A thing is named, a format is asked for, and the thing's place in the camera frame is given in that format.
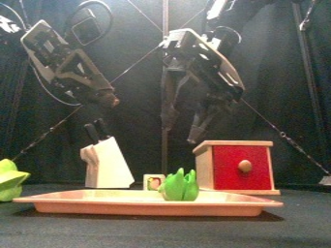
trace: lettuce toy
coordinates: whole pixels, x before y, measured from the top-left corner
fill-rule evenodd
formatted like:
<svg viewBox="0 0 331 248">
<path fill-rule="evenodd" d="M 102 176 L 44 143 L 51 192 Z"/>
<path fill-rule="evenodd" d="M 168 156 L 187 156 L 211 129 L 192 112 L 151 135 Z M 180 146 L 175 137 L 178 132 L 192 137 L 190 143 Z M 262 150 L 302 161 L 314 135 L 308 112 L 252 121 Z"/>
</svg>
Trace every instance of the lettuce toy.
<svg viewBox="0 0 331 248">
<path fill-rule="evenodd" d="M 166 201 L 195 201 L 199 195 L 195 170 L 184 175 L 180 168 L 176 174 L 168 174 L 158 191 Z"/>
<path fill-rule="evenodd" d="M 10 202 L 22 195 L 22 183 L 28 177 L 30 173 L 18 171 L 12 160 L 0 161 L 0 202 Z"/>
</svg>

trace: metal rod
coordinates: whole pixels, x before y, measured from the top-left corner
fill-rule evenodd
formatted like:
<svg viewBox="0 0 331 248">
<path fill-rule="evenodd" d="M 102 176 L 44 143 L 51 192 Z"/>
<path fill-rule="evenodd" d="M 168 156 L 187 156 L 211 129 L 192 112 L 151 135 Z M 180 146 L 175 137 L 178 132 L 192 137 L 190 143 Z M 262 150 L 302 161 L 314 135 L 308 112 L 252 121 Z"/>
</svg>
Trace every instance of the metal rod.
<svg viewBox="0 0 331 248">
<path fill-rule="evenodd" d="M 299 43 L 300 43 L 300 48 L 302 48 L 302 55 L 303 55 L 303 62 L 304 62 L 304 69 L 306 69 L 306 76 L 307 76 L 307 83 L 308 83 L 308 91 L 310 91 L 310 99 L 311 99 L 311 106 L 312 106 L 312 113 L 314 113 L 314 122 L 316 126 L 318 141 L 320 145 L 323 164 L 327 164 L 326 130 L 324 130 L 324 125 L 323 125 L 320 103 L 318 101 L 318 93 L 316 93 L 316 86 L 315 86 L 315 80 L 314 80 L 308 38 L 307 38 L 307 33 L 300 30 L 300 23 L 303 23 L 300 4 L 292 3 L 292 9 L 294 9 L 294 16 L 295 16 L 295 22 L 296 22 L 296 27 L 298 27 L 298 37 L 299 37 Z"/>
<path fill-rule="evenodd" d="M 170 1 L 163 0 L 163 39 L 170 35 Z M 162 129 L 162 173 L 168 173 L 168 131 Z"/>
</svg>

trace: pink tray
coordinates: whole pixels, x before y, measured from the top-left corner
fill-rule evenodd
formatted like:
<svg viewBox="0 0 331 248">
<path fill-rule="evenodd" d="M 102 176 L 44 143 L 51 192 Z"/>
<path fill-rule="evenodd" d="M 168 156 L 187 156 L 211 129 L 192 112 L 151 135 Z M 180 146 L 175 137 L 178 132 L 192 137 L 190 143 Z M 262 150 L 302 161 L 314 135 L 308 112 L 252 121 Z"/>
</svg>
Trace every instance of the pink tray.
<svg viewBox="0 0 331 248">
<path fill-rule="evenodd" d="M 164 201 L 156 191 L 75 190 L 14 199 L 39 212 L 162 216 L 258 216 L 283 203 L 226 192 L 199 193 L 195 201 Z"/>
</svg>

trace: wooden drawer box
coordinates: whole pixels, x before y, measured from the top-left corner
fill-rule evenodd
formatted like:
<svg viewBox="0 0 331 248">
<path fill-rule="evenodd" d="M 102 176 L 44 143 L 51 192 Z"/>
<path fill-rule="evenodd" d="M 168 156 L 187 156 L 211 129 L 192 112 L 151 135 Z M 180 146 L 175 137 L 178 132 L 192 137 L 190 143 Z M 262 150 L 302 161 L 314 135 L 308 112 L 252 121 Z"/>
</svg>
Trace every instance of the wooden drawer box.
<svg viewBox="0 0 331 248">
<path fill-rule="evenodd" d="M 200 189 L 279 195 L 274 189 L 271 146 L 271 141 L 203 141 L 192 150 Z"/>
</svg>

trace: knife handle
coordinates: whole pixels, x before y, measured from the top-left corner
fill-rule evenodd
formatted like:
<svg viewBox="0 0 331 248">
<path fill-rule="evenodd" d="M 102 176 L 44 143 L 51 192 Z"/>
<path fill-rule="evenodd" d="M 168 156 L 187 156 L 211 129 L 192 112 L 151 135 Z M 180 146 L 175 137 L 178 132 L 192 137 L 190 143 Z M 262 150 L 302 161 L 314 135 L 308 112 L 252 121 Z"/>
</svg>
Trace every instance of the knife handle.
<svg viewBox="0 0 331 248">
<path fill-rule="evenodd" d="M 90 139 L 92 140 L 94 144 L 98 144 L 100 141 L 100 138 L 99 138 L 99 133 L 98 133 L 95 125 L 88 123 L 84 125 L 84 128 L 86 128 L 86 131 L 88 133 Z"/>
<path fill-rule="evenodd" d="M 110 135 L 110 131 L 107 129 L 104 120 L 102 118 L 99 118 L 98 120 L 95 120 L 95 126 L 99 130 L 99 134 L 102 135 L 102 140 L 106 140 L 111 137 Z"/>
</svg>

